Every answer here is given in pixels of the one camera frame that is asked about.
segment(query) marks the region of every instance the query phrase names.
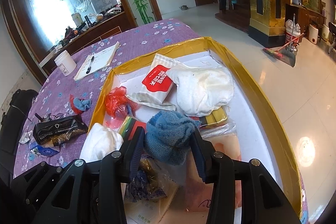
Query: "white cloth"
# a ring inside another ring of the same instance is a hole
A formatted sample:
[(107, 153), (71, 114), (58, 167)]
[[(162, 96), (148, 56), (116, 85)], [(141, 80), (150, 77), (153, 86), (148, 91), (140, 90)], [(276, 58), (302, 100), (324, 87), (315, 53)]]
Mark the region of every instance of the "white cloth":
[(123, 142), (123, 137), (119, 133), (95, 123), (85, 140), (79, 158), (85, 162), (102, 160), (109, 153), (119, 150)]
[(190, 68), (178, 64), (166, 73), (177, 85), (177, 104), (187, 116), (210, 115), (233, 97), (233, 79), (224, 66)]

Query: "silver screw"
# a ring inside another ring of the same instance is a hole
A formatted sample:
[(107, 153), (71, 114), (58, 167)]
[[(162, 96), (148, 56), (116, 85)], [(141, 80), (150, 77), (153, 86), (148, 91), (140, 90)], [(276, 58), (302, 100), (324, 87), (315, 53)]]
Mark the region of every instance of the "silver screw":
[(83, 160), (76, 160), (75, 161), (75, 166), (79, 167), (79, 166), (82, 166), (83, 165)]
[(254, 166), (259, 166), (259, 165), (260, 165), (260, 161), (257, 160), (257, 159), (253, 159), (253, 160), (251, 160), (251, 163), (252, 163)]
[(214, 152), (213, 156), (215, 158), (221, 159), (221, 158), (224, 157), (224, 154), (222, 152), (220, 152), (220, 151), (216, 151), (216, 152)]
[(113, 151), (111, 155), (113, 158), (119, 158), (121, 156), (121, 153), (120, 151)]

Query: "notebook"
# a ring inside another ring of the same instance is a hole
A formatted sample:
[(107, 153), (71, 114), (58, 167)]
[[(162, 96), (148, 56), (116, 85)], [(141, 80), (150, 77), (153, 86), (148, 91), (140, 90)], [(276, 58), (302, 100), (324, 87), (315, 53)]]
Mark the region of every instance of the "notebook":
[[(105, 68), (111, 64), (111, 61), (116, 53), (117, 48), (119, 47), (119, 42), (114, 44), (111, 47), (108, 47), (100, 52), (89, 55), (80, 69), (78, 70), (76, 76), (73, 78), (75, 81), (83, 79), (85, 76), (88, 76), (102, 68)], [(86, 73), (90, 67), (92, 57), (94, 56), (93, 62), (91, 64), (91, 69), (89, 73)]]

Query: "purple tablecloth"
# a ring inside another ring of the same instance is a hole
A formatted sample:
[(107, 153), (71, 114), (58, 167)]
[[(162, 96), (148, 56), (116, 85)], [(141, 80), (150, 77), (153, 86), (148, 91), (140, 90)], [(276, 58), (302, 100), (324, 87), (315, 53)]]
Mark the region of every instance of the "purple tablecloth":
[[(59, 113), (65, 116), (73, 115), (73, 110), (71, 110), (69, 103), (70, 94), (73, 94), (75, 97), (92, 99), (91, 108), (82, 114), (83, 121), (89, 125), (100, 90), (110, 70), (137, 56), (197, 37), (199, 35), (191, 30), (189, 26), (177, 19), (167, 19), (123, 32), (81, 50), (73, 55), (77, 68), (70, 75), (65, 77), (59, 69), (56, 69), (46, 80), (28, 115), (33, 123), (27, 120), (24, 125), (24, 132), (33, 130), (34, 125), (38, 122), (34, 113), (38, 113), (40, 116), (50, 112), (52, 115)], [(73, 80), (73, 77), (89, 54), (112, 46), (117, 41), (119, 41), (120, 47), (110, 67), (99, 70), (79, 81)], [(43, 158), (30, 153), (28, 144), (19, 144), (15, 160), (14, 177), (43, 160), (51, 165), (66, 166), (73, 159), (79, 157), (85, 138), (86, 134), (83, 134), (71, 139), (69, 142), (61, 145), (60, 153), (49, 158)]]

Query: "black pen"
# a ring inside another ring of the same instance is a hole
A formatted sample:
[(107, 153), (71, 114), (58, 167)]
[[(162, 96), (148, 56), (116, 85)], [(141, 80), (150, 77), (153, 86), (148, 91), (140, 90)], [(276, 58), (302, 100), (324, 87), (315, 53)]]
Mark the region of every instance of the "black pen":
[(93, 63), (93, 60), (94, 60), (94, 59), (95, 59), (95, 56), (92, 56), (92, 58), (91, 58), (91, 62), (90, 62), (89, 67), (87, 68), (86, 74), (89, 74), (89, 73), (90, 73), (91, 66), (92, 66), (92, 63)]

